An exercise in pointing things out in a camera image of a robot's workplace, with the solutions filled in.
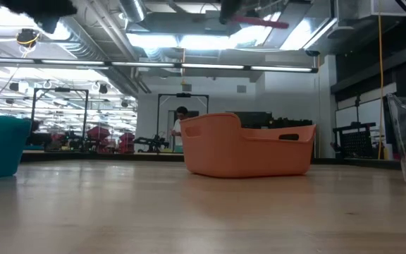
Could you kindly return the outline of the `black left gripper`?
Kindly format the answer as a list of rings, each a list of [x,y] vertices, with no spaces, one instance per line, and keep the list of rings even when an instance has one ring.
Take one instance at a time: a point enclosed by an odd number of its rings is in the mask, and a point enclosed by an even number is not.
[[[29,16],[39,28],[51,34],[62,17],[78,12],[70,0],[0,0],[0,7]]]

